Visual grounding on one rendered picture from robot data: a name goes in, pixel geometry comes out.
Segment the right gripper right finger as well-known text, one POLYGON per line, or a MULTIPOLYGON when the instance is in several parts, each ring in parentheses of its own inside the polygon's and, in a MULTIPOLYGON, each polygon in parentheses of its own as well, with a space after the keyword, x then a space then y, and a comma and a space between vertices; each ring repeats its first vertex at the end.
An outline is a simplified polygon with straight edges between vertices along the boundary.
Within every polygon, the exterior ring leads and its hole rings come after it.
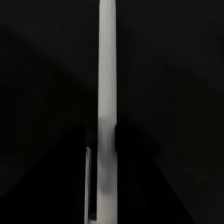
POLYGON ((118 124, 120 224, 196 224, 132 129, 118 124), (135 205, 128 156, 146 208, 135 205))

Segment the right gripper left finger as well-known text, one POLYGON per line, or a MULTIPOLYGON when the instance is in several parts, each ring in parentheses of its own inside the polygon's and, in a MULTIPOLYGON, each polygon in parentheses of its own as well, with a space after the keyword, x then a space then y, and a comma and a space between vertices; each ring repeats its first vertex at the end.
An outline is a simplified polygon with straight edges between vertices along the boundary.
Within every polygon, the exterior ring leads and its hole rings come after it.
POLYGON ((67 130, 0 198, 0 224, 70 224, 85 145, 67 130))

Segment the pen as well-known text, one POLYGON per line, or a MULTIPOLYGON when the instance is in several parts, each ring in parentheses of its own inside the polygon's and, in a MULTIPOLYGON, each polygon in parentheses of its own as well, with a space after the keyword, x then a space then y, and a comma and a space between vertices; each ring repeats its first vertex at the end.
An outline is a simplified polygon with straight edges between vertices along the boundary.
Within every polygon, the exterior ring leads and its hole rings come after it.
POLYGON ((118 224, 116 0, 100 0, 97 219, 90 219, 91 149, 86 148, 84 224, 118 224))

